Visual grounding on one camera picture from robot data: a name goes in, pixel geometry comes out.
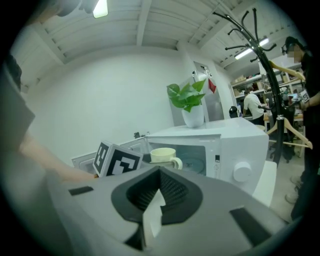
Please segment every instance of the black pants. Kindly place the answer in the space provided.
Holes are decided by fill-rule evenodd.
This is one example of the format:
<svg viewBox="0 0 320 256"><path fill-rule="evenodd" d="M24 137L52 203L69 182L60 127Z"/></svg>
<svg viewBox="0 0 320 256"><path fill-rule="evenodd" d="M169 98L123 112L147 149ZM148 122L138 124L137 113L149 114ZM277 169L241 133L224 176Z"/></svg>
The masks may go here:
<svg viewBox="0 0 320 256"><path fill-rule="evenodd" d="M265 126L264 114L256 119L251 120L254 125Z"/></svg>
<svg viewBox="0 0 320 256"><path fill-rule="evenodd" d="M306 147L304 150L304 172L301 175L303 182L298 190L298 200L291 212L291 218L294 220L302 216L315 195L316 186L319 182L318 169L320 167L320 125L305 127L305 136L311 141L313 149Z"/></svg>

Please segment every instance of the microwave dial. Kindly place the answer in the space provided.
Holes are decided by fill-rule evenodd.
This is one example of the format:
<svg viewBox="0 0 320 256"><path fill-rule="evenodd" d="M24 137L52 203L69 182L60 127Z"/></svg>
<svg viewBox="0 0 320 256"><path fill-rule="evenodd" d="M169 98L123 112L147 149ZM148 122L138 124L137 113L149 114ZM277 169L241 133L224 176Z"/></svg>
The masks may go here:
<svg viewBox="0 0 320 256"><path fill-rule="evenodd" d="M247 162L239 162L233 168L233 178L237 182L246 182L252 174L251 166Z"/></svg>

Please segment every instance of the box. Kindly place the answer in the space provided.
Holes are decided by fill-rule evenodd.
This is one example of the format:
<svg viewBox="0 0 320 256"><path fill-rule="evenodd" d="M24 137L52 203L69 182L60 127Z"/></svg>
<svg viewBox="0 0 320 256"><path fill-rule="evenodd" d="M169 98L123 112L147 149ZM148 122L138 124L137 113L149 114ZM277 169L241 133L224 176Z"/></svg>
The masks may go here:
<svg viewBox="0 0 320 256"><path fill-rule="evenodd" d="M258 90L262 90L264 88L262 82L256 82L256 85L258 86Z"/></svg>
<svg viewBox="0 0 320 256"><path fill-rule="evenodd" d="M233 89L233 92L234 92L234 96L239 96L240 95L240 92L237 89Z"/></svg>
<svg viewBox="0 0 320 256"><path fill-rule="evenodd" d="M96 152L93 168L99 177L119 175L139 169L143 156L104 140Z"/></svg>
<svg viewBox="0 0 320 256"><path fill-rule="evenodd" d="M244 80L247 80L247 79L246 79L246 77L244 75L242 75L242 76L239 76L236 80L232 81L230 84L234 85L234 84L240 83L240 82L242 82Z"/></svg>
<svg viewBox="0 0 320 256"><path fill-rule="evenodd" d="M283 80L284 83L288 82L287 76L286 76L286 75L283 75L283 76L282 76L282 80Z"/></svg>
<svg viewBox="0 0 320 256"><path fill-rule="evenodd" d="M281 84L282 83L282 76L281 76L281 74L277 74L276 76L275 76L275 78L276 78L276 80L278 81L278 83L279 84Z"/></svg>

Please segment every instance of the person's hand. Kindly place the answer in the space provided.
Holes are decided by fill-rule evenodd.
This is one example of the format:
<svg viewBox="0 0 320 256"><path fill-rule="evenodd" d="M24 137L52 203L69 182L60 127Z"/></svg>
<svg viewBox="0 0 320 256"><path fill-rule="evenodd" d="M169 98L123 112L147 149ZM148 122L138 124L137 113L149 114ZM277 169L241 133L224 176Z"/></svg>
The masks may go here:
<svg viewBox="0 0 320 256"><path fill-rule="evenodd" d="M90 174L88 172L85 172L80 169L72 168L72 172L70 173L70 176L68 178L69 181L74 181L74 182L85 182L85 181L90 181L95 178L93 174Z"/></svg>
<svg viewBox="0 0 320 256"><path fill-rule="evenodd" d="M300 108L302 111L306 111L309 107L309 101L307 103L304 103L303 101L300 102Z"/></svg>

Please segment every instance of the microwave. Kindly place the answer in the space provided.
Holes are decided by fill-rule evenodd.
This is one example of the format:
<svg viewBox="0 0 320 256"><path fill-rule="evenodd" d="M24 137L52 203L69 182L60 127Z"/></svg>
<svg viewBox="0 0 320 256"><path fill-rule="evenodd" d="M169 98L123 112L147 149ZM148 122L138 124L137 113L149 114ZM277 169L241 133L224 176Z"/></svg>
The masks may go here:
<svg viewBox="0 0 320 256"><path fill-rule="evenodd" d="M183 172L223 180L252 195L265 165L268 143L265 132L238 117L206 122L198 128L175 126L120 146L142 154L158 148L173 148L176 157L182 160ZM72 162L75 167L92 172L94 157L93 152Z"/></svg>

